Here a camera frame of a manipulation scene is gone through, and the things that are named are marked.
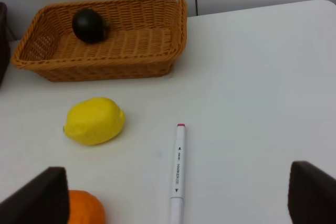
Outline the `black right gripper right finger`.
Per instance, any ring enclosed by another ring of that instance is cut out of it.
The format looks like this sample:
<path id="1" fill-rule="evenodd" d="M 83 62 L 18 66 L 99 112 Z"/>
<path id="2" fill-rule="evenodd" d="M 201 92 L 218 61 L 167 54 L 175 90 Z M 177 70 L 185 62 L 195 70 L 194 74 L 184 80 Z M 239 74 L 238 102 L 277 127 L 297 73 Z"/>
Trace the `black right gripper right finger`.
<path id="1" fill-rule="evenodd" d="M 288 210 L 292 223 L 335 223 L 335 178 L 307 161 L 293 162 Z"/>

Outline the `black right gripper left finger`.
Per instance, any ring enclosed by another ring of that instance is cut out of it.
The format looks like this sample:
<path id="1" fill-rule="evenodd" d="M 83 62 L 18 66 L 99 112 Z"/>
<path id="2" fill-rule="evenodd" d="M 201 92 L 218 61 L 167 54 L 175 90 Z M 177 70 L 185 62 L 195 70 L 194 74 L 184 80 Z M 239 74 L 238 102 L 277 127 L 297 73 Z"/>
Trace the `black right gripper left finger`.
<path id="1" fill-rule="evenodd" d="M 70 200 L 66 170 L 49 167 L 1 202 L 1 223 L 67 223 Z"/>

